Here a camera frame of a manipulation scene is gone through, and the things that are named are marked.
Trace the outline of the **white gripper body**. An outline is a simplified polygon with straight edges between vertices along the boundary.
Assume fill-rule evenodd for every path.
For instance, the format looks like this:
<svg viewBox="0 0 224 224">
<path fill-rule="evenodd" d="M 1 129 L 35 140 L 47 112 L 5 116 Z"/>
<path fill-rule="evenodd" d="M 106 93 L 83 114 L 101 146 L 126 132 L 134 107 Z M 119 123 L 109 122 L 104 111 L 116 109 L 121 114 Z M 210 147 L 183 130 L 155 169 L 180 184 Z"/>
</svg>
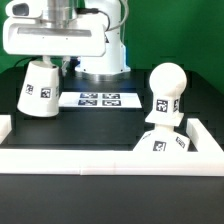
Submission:
<svg viewBox="0 0 224 224">
<path fill-rule="evenodd" d="M 78 16 L 69 0 L 11 0 L 5 7 L 3 48 L 8 54 L 102 56 L 105 26 Z"/>
</svg>

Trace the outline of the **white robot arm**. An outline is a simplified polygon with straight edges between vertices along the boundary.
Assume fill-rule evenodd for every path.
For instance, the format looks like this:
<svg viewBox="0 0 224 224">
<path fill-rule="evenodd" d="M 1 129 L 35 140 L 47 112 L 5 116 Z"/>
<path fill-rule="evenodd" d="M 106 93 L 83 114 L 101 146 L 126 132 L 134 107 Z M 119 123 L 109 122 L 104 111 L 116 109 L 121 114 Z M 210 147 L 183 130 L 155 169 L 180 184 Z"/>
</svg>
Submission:
<svg viewBox="0 0 224 224">
<path fill-rule="evenodd" d="M 62 71 L 73 57 L 81 77 L 111 80 L 128 73 L 120 29 L 128 18 L 127 0 L 11 0 L 5 7 L 3 48 L 9 54 L 35 55 Z"/>
</svg>

